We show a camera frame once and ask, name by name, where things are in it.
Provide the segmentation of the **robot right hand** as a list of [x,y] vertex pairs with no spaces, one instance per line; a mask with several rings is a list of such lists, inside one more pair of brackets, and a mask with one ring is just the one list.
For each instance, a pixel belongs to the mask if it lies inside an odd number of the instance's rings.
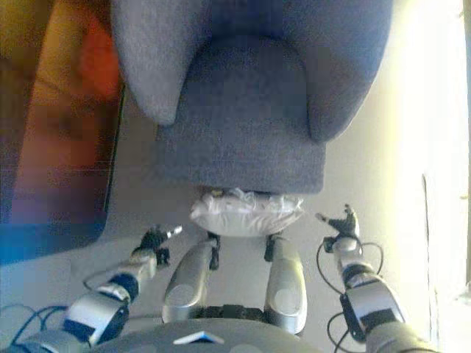
[[344,214],[344,218],[329,218],[322,213],[317,213],[315,216],[319,221],[336,230],[338,236],[359,239],[360,228],[356,212],[349,204],[345,204]]

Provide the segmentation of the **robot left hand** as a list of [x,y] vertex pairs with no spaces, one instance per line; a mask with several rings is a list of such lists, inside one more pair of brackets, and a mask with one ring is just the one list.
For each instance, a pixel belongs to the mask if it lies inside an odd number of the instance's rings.
[[152,227],[142,237],[140,248],[150,249],[153,252],[157,252],[162,244],[174,236],[180,234],[182,230],[183,227],[181,225],[164,230],[162,230],[160,227]]

